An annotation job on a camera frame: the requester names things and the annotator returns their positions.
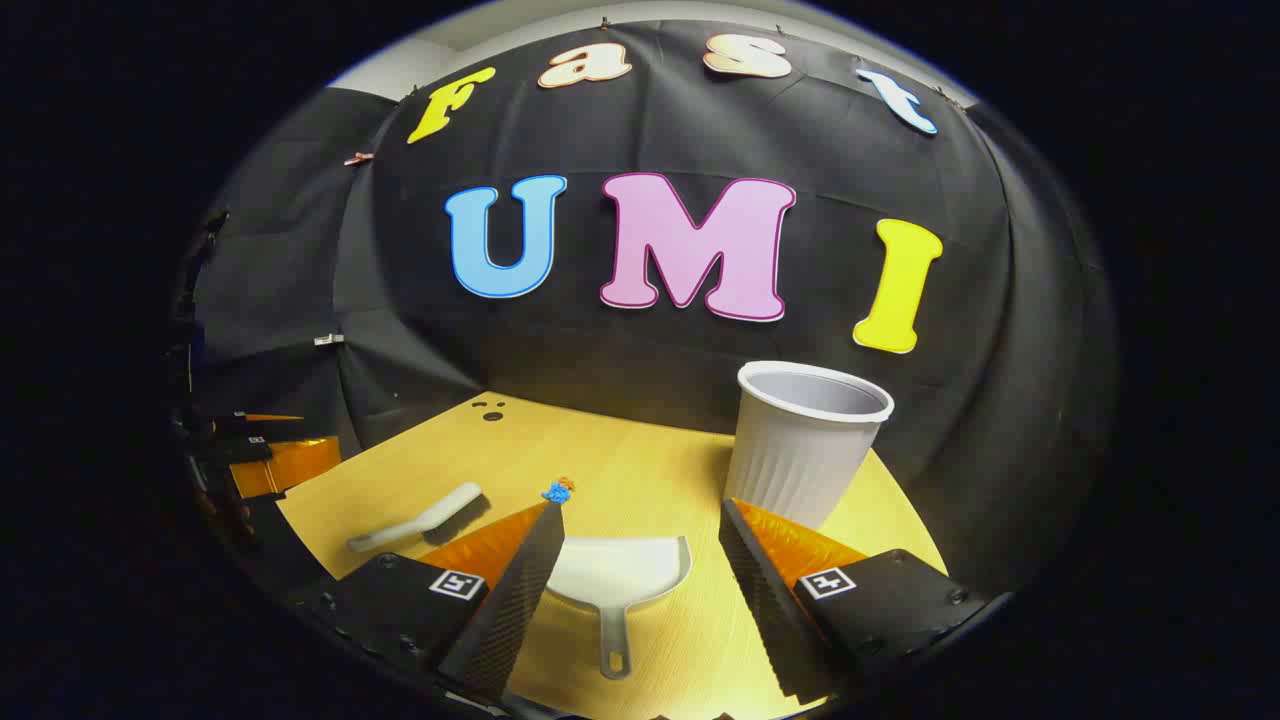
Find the wooden table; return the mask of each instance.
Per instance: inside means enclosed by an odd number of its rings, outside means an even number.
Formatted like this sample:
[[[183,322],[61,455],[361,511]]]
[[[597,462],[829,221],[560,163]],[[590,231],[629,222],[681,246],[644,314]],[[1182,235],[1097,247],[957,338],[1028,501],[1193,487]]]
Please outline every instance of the wooden table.
[[[502,419],[485,420],[488,413]],[[347,538],[404,521],[460,483],[477,483],[493,503],[474,529],[540,502],[554,479],[568,477],[576,492],[563,509],[567,536],[685,536],[694,568],[671,594],[628,612],[632,674],[623,680],[599,671],[595,612],[544,593],[508,689],[598,720],[780,717],[822,701],[800,705],[778,689],[717,539],[732,450],[732,436],[485,392],[291,489],[279,507],[342,578],[372,556],[349,552]],[[820,530],[868,555],[905,548],[946,573],[874,452]],[[416,559],[433,547],[417,536],[381,550]]]

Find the letter m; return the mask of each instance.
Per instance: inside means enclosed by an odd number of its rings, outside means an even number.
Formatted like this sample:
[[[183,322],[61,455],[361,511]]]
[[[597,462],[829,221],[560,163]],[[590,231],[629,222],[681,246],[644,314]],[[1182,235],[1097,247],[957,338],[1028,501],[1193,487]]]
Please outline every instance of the letter m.
[[[790,187],[767,179],[736,179],[724,188],[701,227],[695,225],[676,188],[657,173],[628,173],[604,182],[618,205],[613,279],[600,300],[614,307],[652,307],[658,288],[649,284],[648,261],[676,307],[687,307],[721,263],[721,281],[707,293],[707,307],[739,320],[782,318],[777,293],[782,215],[796,202]]]

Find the hand brush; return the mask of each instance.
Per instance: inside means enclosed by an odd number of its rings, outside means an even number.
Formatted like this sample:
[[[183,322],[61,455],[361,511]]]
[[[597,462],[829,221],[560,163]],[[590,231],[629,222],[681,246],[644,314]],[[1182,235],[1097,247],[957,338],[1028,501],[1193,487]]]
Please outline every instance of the hand brush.
[[[472,520],[484,515],[489,507],[489,498],[480,493],[480,486],[462,483],[417,518],[351,538],[347,541],[347,548],[352,552],[367,552],[415,533],[425,533],[426,541],[431,544],[444,544],[457,537]]]

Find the yellow letter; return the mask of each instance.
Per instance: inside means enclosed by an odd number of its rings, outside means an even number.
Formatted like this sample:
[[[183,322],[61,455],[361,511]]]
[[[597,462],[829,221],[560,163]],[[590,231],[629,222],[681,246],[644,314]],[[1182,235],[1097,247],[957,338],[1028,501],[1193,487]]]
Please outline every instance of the yellow letter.
[[[915,347],[915,311],[924,295],[929,263],[942,255],[942,241],[905,220],[881,220],[876,234],[884,242],[884,269],[872,302],[872,314],[854,325],[854,342],[888,352]]]
[[[417,129],[408,136],[408,142],[417,142],[449,124],[449,118],[444,111],[457,110],[465,105],[471,99],[475,83],[492,78],[495,72],[493,68],[485,68],[433,92],[431,100],[426,104],[426,111],[422,113],[422,119],[417,123]]]

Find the white dustpan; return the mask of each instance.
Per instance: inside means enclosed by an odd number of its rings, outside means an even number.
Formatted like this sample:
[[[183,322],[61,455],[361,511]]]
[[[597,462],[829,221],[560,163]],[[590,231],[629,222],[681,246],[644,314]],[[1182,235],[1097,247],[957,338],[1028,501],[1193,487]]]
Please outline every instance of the white dustpan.
[[[673,591],[694,566],[689,542],[675,538],[564,538],[547,589],[600,614],[600,673],[631,674],[627,609]]]

